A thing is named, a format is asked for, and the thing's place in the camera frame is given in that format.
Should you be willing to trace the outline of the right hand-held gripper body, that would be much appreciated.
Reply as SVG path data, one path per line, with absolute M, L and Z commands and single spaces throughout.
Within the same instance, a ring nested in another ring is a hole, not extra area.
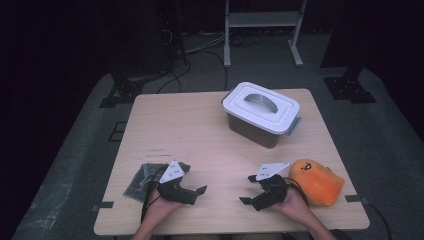
M 261 164 L 256 174 L 257 183 L 264 190 L 252 199 L 252 206 L 257 210 L 266 209 L 282 202 L 287 194 L 288 185 L 279 172 L 289 166 L 288 162 Z

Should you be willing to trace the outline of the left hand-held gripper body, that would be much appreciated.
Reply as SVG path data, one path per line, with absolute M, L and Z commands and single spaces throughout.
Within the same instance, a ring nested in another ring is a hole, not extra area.
M 197 199 L 196 191 L 185 189 L 180 183 L 187 172 L 184 172 L 180 162 L 173 160 L 162 174 L 157 190 L 160 195 L 172 202 L 194 205 Z

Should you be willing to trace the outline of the grey fluffy cloth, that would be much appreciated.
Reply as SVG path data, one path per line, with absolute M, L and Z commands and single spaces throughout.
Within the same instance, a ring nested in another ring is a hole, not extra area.
M 143 202 L 146 198 L 149 183 L 151 181 L 158 182 L 167 167 L 167 164 L 142 164 L 123 195 L 138 202 Z

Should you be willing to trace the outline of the orange plush toy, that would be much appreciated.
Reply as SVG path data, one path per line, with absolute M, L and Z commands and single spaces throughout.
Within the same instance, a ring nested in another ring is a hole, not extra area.
M 300 185 L 310 204 L 322 207 L 335 204 L 345 184 L 342 177 L 311 159 L 296 160 L 289 177 Z

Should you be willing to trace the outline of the translucent brown storage box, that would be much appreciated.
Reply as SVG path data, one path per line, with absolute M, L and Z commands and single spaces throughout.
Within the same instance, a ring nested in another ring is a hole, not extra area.
M 231 114 L 227 115 L 227 120 L 232 131 L 268 149 L 274 148 L 282 137 L 282 134 L 268 132 Z

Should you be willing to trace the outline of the white box lid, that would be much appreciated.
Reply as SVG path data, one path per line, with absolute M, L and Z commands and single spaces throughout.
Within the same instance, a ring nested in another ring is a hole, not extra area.
M 300 111 L 296 100 L 251 82 L 239 83 L 222 105 L 236 119 L 276 135 L 287 133 Z

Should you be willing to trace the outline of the person's right hand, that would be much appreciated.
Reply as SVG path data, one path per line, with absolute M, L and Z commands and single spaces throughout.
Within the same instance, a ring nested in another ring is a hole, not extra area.
M 270 206 L 270 209 L 302 225 L 309 225 L 316 219 L 300 193 L 292 188 L 287 190 L 286 198 L 282 202 Z

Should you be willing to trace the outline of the person's left hand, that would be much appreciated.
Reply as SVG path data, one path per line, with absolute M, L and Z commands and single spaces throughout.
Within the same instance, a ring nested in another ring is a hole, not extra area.
M 181 203 L 164 199 L 157 190 L 154 190 L 150 195 L 143 223 L 159 224 L 181 206 Z

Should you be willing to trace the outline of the black tape floor marking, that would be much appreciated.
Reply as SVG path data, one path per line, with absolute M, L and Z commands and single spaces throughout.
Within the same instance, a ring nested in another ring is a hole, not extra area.
M 116 122 L 112 132 L 109 135 L 109 142 L 121 142 L 126 130 L 127 123 L 124 121 Z

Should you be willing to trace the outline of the black tape strip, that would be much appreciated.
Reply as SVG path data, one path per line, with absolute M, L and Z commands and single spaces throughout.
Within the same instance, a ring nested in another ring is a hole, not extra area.
M 100 209 L 108 209 L 108 208 L 112 208 L 114 205 L 113 201 L 106 201 L 106 202 L 100 202 L 98 204 L 95 204 L 92 206 L 91 211 L 94 213 L 97 213 Z
M 352 202 L 360 202 L 363 205 L 369 205 L 370 202 L 366 197 L 360 196 L 360 195 L 346 195 L 345 199 L 348 203 Z

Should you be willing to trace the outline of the white metal stand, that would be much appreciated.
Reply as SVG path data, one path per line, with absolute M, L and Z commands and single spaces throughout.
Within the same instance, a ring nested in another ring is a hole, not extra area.
M 225 67 L 231 66 L 231 47 L 230 30 L 236 28 L 267 28 L 267 27 L 293 27 L 294 33 L 288 40 L 288 46 L 291 51 L 294 63 L 297 67 L 303 66 L 300 53 L 297 48 L 305 9 L 308 0 L 300 0 L 301 4 L 298 10 L 287 12 L 231 12 L 230 0 L 225 2 L 225 20 L 224 20 L 224 60 Z

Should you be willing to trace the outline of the black stand with base plate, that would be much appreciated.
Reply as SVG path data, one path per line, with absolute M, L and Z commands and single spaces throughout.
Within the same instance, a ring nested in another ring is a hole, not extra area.
M 335 100 L 375 103 L 372 94 L 359 81 L 359 75 L 367 62 L 367 36 L 366 18 L 362 16 L 359 0 L 343 0 L 321 62 L 321 68 L 346 68 L 341 76 L 324 78 Z
M 166 76 L 168 71 L 143 71 L 137 69 L 113 69 L 113 86 L 101 103 L 100 108 L 113 108 L 117 104 L 133 103 L 142 93 L 144 86 Z

